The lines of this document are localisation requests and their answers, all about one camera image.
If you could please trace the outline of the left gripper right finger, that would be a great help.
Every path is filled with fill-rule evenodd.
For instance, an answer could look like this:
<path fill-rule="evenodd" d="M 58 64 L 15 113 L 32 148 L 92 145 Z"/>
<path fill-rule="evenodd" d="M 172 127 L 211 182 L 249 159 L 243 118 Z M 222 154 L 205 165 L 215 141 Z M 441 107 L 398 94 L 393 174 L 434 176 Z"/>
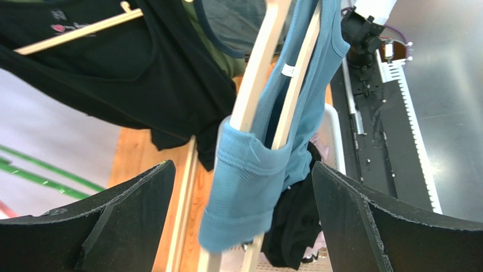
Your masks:
<path fill-rule="evenodd" d="M 482 224 L 434 213 L 316 163 L 317 210 L 334 271 L 481 271 Z"/>

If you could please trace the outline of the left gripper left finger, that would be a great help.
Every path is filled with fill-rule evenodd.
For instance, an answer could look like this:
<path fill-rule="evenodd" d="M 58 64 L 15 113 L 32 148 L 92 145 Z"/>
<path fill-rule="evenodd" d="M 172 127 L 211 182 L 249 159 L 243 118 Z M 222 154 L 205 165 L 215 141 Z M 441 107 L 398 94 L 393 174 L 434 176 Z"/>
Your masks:
<path fill-rule="evenodd" d="M 175 174 L 166 160 L 43 215 L 1 220 L 1 270 L 151 271 Z"/>

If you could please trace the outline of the black tank top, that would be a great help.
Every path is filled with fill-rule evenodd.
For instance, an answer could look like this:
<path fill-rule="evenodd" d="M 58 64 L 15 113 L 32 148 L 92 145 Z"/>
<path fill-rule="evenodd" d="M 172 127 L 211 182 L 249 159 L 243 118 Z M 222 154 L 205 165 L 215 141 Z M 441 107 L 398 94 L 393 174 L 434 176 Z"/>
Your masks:
<path fill-rule="evenodd" d="M 274 267 L 298 270 L 301 264 L 317 260 L 321 232 L 312 172 L 309 172 L 304 180 L 282 192 L 261 252 Z"/>

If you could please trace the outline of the pink plastic hanger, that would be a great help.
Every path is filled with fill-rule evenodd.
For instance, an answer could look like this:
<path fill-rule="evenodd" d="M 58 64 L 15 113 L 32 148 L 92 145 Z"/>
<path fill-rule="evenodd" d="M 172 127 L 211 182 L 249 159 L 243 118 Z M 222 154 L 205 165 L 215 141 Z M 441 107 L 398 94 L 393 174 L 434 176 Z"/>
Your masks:
<path fill-rule="evenodd" d="M 10 219 L 10 218 L 18 217 L 17 213 L 2 201 L 0 201 L 0 214 L 1 214 L 1 219 Z"/>

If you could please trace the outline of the blue tank top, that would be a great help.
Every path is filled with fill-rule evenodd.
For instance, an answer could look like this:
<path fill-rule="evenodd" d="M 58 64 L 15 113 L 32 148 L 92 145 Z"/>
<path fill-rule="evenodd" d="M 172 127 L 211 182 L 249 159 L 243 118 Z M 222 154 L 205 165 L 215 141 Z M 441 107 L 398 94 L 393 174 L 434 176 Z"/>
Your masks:
<path fill-rule="evenodd" d="M 320 31 L 291 123 L 289 138 L 279 150 L 270 148 L 289 85 L 285 65 L 293 65 L 316 6 Z M 222 252 L 267 232 L 281 193 L 310 172 L 310 138 L 317 132 L 325 107 L 325 89 L 339 68 L 349 44 L 341 35 L 340 1 L 298 1 L 281 55 L 264 88 L 249 133 L 237 131 L 225 118 L 219 128 L 215 171 L 204 211 L 199 242 Z"/>

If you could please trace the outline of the green plastic hanger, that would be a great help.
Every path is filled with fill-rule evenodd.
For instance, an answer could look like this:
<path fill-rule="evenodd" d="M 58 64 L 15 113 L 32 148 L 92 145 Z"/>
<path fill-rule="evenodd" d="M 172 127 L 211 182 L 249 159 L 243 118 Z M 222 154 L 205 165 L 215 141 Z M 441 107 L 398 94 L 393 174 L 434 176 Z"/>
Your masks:
<path fill-rule="evenodd" d="M 42 172 L 36 173 L 31 169 L 22 168 L 15 164 L 19 161 L 28 163 Z M 106 190 L 104 186 L 6 145 L 1 145 L 1 172 L 53 189 L 77 200 Z"/>

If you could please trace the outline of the black garment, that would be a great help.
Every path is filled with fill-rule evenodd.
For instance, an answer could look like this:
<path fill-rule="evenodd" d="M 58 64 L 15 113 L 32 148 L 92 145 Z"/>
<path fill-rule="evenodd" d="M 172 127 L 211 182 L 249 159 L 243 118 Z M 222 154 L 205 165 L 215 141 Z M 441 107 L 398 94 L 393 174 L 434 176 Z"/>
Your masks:
<path fill-rule="evenodd" d="M 143 16 L 29 56 L 17 48 L 122 13 L 119 1 L 1 2 L 1 68 L 51 98 L 115 125 L 151 130 L 159 150 L 197 140 L 214 166 L 235 84 L 213 60 L 181 1 L 131 1 Z"/>

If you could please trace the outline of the beige wooden hanger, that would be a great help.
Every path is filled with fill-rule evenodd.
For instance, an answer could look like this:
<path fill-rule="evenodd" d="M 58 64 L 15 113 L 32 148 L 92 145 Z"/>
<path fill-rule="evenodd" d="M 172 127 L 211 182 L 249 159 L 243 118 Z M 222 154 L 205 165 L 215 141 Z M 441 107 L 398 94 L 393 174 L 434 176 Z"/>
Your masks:
<path fill-rule="evenodd" d="M 270 69 L 270 63 L 291 3 L 290 1 L 267 1 L 266 5 L 266 15 L 248 61 L 232 114 L 228 117 L 232 128 L 246 133 L 252 129 L 260 96 L 274 70 Z M 272 150 L 283 148 L 289 138 L 299 94 L 319 35 L 320 14 L 321 7 L 316 6 L 296 63 L 283 67 L 282 73 L 289 77 L 290 81 L 278 116 L 277 126 L 270 141 Z M 244 242 L 248 246 L 242 265 L 243 271 L 255 270 L 264 234 L 265 232 L 260 233 L 250 241 Z M 201 246 L 198 271 L 220 271 L 222 253 L 223 251 L 211 252 Z"/>

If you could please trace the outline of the mauve tank top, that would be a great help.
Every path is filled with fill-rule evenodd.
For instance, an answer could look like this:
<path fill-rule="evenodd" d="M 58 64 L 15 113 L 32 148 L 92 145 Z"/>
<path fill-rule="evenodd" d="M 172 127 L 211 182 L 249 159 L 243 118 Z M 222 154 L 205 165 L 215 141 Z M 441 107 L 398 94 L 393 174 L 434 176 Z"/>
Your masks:
<path fill-rule="evenodd" d="M 308 145 L 308 151 L 311 153 L 312 162 L 310 168 L 313 168 L 314 163 L 325 162 L 329 155 L 329 147 L 324 145 L 320 140 L 319 134 L 315 133 L 310 139 L 310 144 Z M 314 245 L 312 247 L 307 247 L 302 263 L 315 262 L 319 258 L 319 252 L 326 248 L 326 242 L 324 238 L 323 231 L 319 232 Z"/>

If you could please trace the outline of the light wooden hanger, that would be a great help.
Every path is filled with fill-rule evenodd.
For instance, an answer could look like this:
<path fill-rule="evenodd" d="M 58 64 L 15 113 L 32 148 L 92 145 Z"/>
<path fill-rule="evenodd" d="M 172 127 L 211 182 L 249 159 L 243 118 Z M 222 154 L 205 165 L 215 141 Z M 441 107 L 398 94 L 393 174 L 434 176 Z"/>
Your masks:
<path fill-rule="evenodd" d="M 113 16 L 108 19 L 101 20 L 94 24 L 88 25 L 83 28 L 79 28 L 74 31 L 69 31 L 64 34 L 58 35 L 56 37 L 52 37 L 43 41 L 36 42 L 31 45 L 27 45 L 21 48 L 17 48 L 14 50 L 15 53 L 27 56 L 30 54 L 34 54 L 40 52 L 42 50 L 46 50 L 49 48 L 53 48 L 58 45 L 62 45 L 68 43 L 70 41 L 79 39 L 81 37 L 85 37 L 87 35 L 97 33 L 103 31 L 107 28 L 111 28 L 117 26 L 122 23 L 129 22 L 134 19 L 138 19 L 143 16 L 143 12 L 140 8 L 136 8 L 132 10 L 130 8 L 130 3 L 127 1 L 121 1 L 120 6 L 123 9 L 124 13 Z"/>

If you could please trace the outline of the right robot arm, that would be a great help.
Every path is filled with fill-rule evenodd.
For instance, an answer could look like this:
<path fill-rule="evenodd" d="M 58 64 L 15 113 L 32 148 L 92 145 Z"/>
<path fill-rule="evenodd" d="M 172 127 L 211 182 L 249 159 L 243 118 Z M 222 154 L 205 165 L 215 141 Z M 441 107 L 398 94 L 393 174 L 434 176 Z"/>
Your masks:
<path fill-rule="evenodd" d="M 342 38 L 350 45 L 348 62 L 352 67 L 371 67 L 375 51 L 382 45 L 379 36 L 396 0 L 358 0 L 342 18 Z"/>

